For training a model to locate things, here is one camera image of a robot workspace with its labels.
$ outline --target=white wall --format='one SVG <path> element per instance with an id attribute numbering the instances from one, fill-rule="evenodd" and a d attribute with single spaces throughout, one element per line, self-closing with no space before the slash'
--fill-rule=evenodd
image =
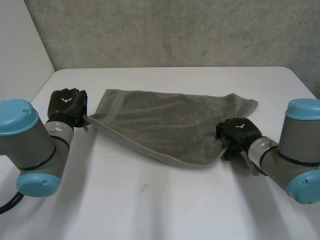
<path id="1" fill-rule="evenodd" d="M 54 68 L 23 0 L 0 0 L 0 101 L 31 101 Z"/>

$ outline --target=table surface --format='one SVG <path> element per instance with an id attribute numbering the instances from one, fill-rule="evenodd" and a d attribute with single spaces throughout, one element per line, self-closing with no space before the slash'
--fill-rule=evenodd
<path id="1" fill-rule="evenodd" d="M 106 89 L 224 96 L 259 102 L 249 117 L 279 141 L 288 102 L 314 98 L 283 67 L 100 68 L 57 71 L 33 100 L 43 122 L 51 93 L 86 90 L 88 114 Z M 0 205 L 19 171 L 0 158 Z M 219 160 L 181 169 L 134 152 L 91 126 L 76 129 L 59 191 L 0 215 L 2 240 L 315 240 L 320 203 L 301 205 L 268 177 Z"/>

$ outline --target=gray wall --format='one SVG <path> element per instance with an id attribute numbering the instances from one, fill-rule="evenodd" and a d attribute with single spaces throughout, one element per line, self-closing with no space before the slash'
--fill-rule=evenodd
<path id="1" fill-rule="evenodd" d="M 320 0 L 25 0 L 56 70 L 283 66 L 320 97 Z"/>

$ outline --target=towel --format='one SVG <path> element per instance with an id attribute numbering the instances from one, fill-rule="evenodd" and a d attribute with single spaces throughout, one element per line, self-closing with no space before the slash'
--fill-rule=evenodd
<path id="1" fill-rule="evenodd" d="M 130 148 L 184 168 L 204 168 L 220 156 L 216 126 L 246 118 L 258 102 L 236 94 L 188 95 L 107 89 L 86 121 Z"/>

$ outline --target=robotic arm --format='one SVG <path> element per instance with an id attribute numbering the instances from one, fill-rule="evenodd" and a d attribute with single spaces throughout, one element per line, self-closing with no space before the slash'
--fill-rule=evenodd
<path id="1" fill-rule="evenodd" d="M 52 93 L 45 125 L 29 102 L 0 102 L 0 155 L 20 170 L 16 187 L 21 194 L 43 197 L 58 190 L 74 128 L 85 126 L 86 114 L 87 94 L 77 89 Z M 289 103 L 279 144 L 247 118 L 219 123 L 216 134 L 228 143 L 227 153 L 246 155 L 254 175 L 269 176 L 298 203 L 320 201 L 320 100 Z M 7 204 L 0 214 L 12 207 Z"/>
<path id="2" fill-rule="evenodd" d="M 289 103 L 279 144 L 247 118 L 219 123 L 216 134 L 228 142 L 227 154 L 246 155 L 254 175 L 269 176 L 300 204 L 320 201 L 320 100 Z"/>
<path id="3" fill-rule="evenodd" d="M 0 155 L 8 156 L 20 170 L 16 188 L 31 197 L 54 194 L 64 173 L 74 127 L 85 126 L 86 92 L 53 92 L 45 125 L 25 100 L 0 102 L 0 113 Z"/>

